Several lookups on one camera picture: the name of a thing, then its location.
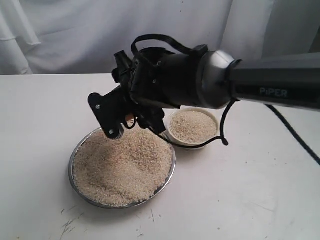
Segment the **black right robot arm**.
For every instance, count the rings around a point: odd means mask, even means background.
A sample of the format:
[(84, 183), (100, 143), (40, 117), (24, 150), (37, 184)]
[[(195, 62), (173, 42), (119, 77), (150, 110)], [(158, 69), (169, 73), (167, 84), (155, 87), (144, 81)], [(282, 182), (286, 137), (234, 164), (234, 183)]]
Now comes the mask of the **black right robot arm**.
[(106, 136), (116, 139), (133, 115), (143, 129), (165, 131), (164, 109), (181, 106), (221, 109), (231, 101), (318, 110), (320, 58), (316, 54), (235, 60), (227, 53), (175, 54), (149, 47), (133, 59), (115, 55), (112, 77), (118, 86), (106, 95), (91, 93), (88, 104)]

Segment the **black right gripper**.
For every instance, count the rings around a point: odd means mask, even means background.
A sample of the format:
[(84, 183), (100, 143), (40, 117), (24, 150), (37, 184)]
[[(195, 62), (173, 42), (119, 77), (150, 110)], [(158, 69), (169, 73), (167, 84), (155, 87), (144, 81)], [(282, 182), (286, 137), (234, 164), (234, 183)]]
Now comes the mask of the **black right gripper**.
[[(136, 123), (160, 135), (165, 130), (163, 109), (202, 107), (197, 92), (197, 73), (207, 47), (175, 54), (162, 47), (144, 48), (134, 54), (135, 72), (130, 91), (117, 86), (106, 95), (91, 93), (87, 102), (108, 138), (121, 138)], [(134, 120), (126, 122), (127, 115)]]

